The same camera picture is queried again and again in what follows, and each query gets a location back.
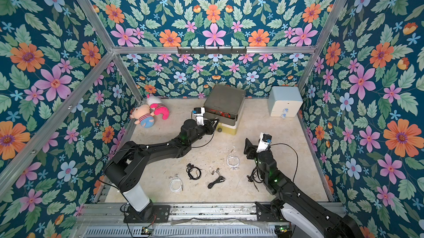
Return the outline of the grey top drawer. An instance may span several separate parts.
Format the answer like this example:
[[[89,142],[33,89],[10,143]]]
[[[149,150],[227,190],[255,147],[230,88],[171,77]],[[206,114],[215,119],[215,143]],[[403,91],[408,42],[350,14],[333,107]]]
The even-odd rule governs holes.
[[[220,110],[215,110],[215,109],[207,108],[207,107],[205,107],[204,117],[207,119],[217,118],[219,119],[219,122],[226,125],[231,125],[231,126],[234,126],[238,119],[237,114],[223,112]]]

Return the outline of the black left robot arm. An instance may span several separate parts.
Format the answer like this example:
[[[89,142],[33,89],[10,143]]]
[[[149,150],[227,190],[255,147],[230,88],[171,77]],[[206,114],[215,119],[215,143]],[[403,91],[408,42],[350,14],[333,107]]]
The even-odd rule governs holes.
[[[188,154],[193,144],[205,135],[213,135],[219,119],[205,120],[200,125],[194,119],[186,120],[181,131],[170,141],[143,145],[128,141],[104,167],[106,177],[118,188],[132,209],[141,213],[152,204],[139,181],[145,167],[168,158],[181,158]]]

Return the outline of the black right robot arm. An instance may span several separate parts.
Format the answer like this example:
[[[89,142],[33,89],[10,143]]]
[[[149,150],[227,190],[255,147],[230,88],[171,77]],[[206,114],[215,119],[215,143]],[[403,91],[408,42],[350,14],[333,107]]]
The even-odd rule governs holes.
[[[350,216],[340,216],[307,196],[277,167],[270,138],[259,145],[245,140],[244,154],[255,161],[254,176],[275,196],[270,213],[278,221],[286,220],[311,238],[362,238],[360,227]]]

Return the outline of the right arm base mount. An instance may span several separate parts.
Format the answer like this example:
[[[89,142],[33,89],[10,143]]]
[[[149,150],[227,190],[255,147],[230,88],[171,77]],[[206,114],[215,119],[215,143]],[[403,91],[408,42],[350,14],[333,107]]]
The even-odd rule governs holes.
[[[257,221],[280,222],[283,220],[280,209],[274,203],[255,202]]]

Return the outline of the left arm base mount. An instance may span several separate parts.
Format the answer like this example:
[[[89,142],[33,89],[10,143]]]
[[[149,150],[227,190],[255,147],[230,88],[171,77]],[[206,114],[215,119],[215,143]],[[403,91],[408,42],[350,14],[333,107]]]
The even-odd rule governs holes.
[[[138,223],[166,223],[170,216],[171,206],[149,204],[144,210],[138,212],[132,206],[124,210],[124,222]]]

